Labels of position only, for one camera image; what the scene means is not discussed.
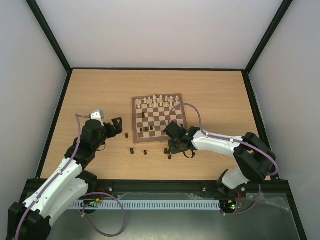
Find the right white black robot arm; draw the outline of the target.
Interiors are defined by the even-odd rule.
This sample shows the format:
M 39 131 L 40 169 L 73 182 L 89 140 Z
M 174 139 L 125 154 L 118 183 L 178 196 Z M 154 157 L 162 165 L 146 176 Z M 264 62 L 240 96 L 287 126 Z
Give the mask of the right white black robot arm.
M 216 182 L 216 190 L 229 196 L 239 186 L 252 182 L 262 184 L 271 170 L 277 170 L 276 156 L 271 149 L 254 133 L 244 136 L 227 136 L 204 131 L 199 127 L 188 130 L 175 122 L 164 129 L 170 138 L 168 147 L 171 154 L 183 153 L 189 159 L 196 151 L 218 153 L 234 159 L 237 166 L 226 169 Z

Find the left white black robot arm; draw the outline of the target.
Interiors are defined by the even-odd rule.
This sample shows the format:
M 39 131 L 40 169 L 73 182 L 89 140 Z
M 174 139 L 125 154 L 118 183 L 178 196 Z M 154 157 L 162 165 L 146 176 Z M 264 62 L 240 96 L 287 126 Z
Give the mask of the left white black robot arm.
M 105 123 L 99 112 L 87 118 L 84 126 L 77 127 L 73 145 L 53 174 L 30 197 L 9 208 L 8 239 L 46 240 L 54 224 L 76 200 L 97 195 L 97 176 L 85 168 L 107 139 L 122 133 L 122 118 Z

